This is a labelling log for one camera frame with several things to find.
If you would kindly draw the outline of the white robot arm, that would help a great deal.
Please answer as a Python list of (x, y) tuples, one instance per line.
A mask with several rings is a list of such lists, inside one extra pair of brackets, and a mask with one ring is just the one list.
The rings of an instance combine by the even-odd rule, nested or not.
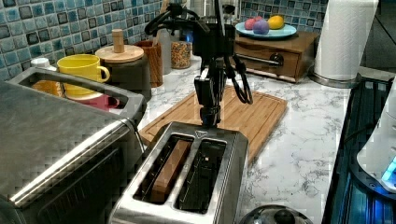
[[(222, 99), (224, 80), (215, 74), (223, 69), (224, 76), (235, 79), (235, 74), (246, 76), (247, 69), (235, 53), (235, 28), (230, 24), (203, 24), (193, 32), (193, 53), (203, 59), (202, 67), (208, 71), (205, 81), (196, 83), (203, 123), (219, 122), (219, 102)], [(391, 90), (380, 106), (380, 117), (356, 131), (366, 131), (370, 137), (361, 143), (350, 144), (355, 136), (338, 125), (358, 124), (359, 115), (368, 111), (353, 108), (360, 81), (349, 89), (346, 83), (326, 79), (320, 86), (319, 75), (311, 73), (311, 83), (288, 87), (283, 92), (290, 101), (290, 125), (282, 143), (287, 151), (284, 161), (319, 161), (312, 172), (320, 177), (328, 175), (338, 179), (342, 173), (350, 174), (369, 191), (383, 196), (395, 195), (395, 90)]]

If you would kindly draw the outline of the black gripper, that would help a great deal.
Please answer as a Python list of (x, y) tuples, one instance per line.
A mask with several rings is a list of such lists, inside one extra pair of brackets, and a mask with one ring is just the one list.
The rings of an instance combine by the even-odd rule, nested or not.
[(216, 23), (207, 23), (204, 30), (199, 24), (192, 29), (192, 54), (203, 61), (200, 75), (194, 79), (194, 87), (200, 108), (200, 118), (205, 127), (216, 127), (220, 123), (220, 102), (222, 101), (226, 76), (220, 57), (234, 55), (235, 28), (224, 25), (225, 33)]

